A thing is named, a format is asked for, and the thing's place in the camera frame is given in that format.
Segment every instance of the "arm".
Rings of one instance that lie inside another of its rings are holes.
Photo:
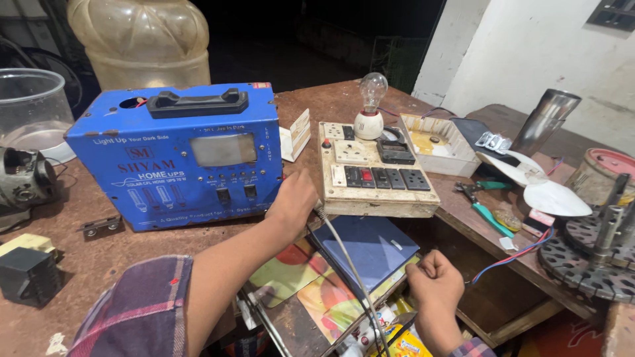
[[[415,327],[434,357],[495,357],[479,338],[465,341],[455,312],[465,287],[463,277],[438,250],[425,256],[419,266],[406,266],[410,290],[418,303]]]
[[[290,175],[265,219],[194,256],[185,301],[187,355],[200,354],[213,327],[245,281],[293,243],[318,201],[309,172]]]

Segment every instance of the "red switch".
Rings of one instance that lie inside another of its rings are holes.
[[[361,179],[364,181],[372,181],[373,180],[373,175],[370,173],[370,170],[367,168],[362,168],[359,171],[361,171]]]

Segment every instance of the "blue book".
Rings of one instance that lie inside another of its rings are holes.
[[[386,217],[339,216],[331,223],[344,242],[369,293],[408,262],[419,250],[415,242]],[[356,285],[355,288],[359,288],[340,245],[326,224],[314,234],[328,254],[327,260],[339,265],[347,275],[346,280],[353,282]]]

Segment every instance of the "incandescent bulb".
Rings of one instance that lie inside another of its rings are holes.
[[[359,83],[359,92],[364,98],[364,111],[368,114],[377,112],[379,101],[388,90],[388,80],[383,74],[372,72]]]

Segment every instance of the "blue ups unit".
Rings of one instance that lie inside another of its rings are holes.
[[[282,182],[269,83],[103,92],[66,141],[135,231],[264,213]]]

